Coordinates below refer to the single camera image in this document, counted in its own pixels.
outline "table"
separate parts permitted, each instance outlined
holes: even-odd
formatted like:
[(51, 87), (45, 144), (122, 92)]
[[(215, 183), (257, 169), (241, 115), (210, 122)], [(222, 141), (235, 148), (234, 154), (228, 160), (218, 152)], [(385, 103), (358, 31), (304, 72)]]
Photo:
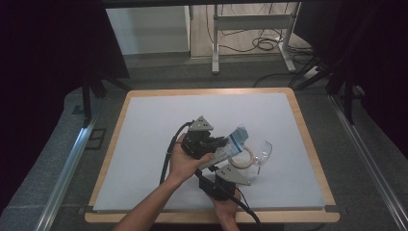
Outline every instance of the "table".
[[(96, 197), (101, 189), (102, 183), (106, 177), (108, 167), (114, 154), (115, 145), (121, 129), (121, 125), (126, 115), (126, 109), (132, 97), (149, 97), (149, 96), (167, 96), (167, 95), (203, 95), (203, 94), (257, 94), (257, 93), (273, 93), (283, 92), (287, 95), (290, 106), (293, 111), (296, 125), (299, 129), (301, 138), (307, 150), (308, 157), (312, 164), (312, 168), (319, 182), (319, 187), (322, 193), (325, 206), (319, 210), (291, 210), (291, 211), (256, 211), (261, 222), (265, 223), (285, 223), (285, 222), (336, 222), (340, 218), (340, 213), (337, 210), (336, 202), (334, 201), (332, 192), (328, 186), (319, 157), (312, 143), (311, 137), (307, 130), (307, 126), (300, 112), (293, 91), (288, 88), (277, 89), (207, 89), (207, 90), (132, 90), (128, 93), (120, 113), (115, 131), (108, 148), (105, 161), (101, 168), (98, 180), (96, 182), (92, 197), (89, 201), (89, 206), (95, 204)], [(97, 214), (88, 212), (85, 215), (88, 222), (118, 222), (125, 214)], [(160, 223), (217, 223), (217, 217), (213, 211), (197, 211), (197, 212), (165, 212), (161, 213), (156, 222)], [(252, 223), (252, 217), (246, 212), (237, 213), (238, 223)]]

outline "person's right hand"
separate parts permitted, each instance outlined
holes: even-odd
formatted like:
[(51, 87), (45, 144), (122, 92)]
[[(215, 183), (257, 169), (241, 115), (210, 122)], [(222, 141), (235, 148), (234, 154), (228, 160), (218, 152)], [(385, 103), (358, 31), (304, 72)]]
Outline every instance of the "person's right hand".
[[(235, 190), (234, 195), (238, 200), (241, 200), (241, 194), (238, 190)], [(216, 215), (218, 217), (219, 223), (224, 231), (236, 231), (240, 230), (237, 226), (235, 221), (237, 212), (238, 212), (238, 205), (228, 199), (228, 200), (215, 200), (211, 196), (208, 195), (210, 199), (213, 201), (214, 209), (216, 210)]]

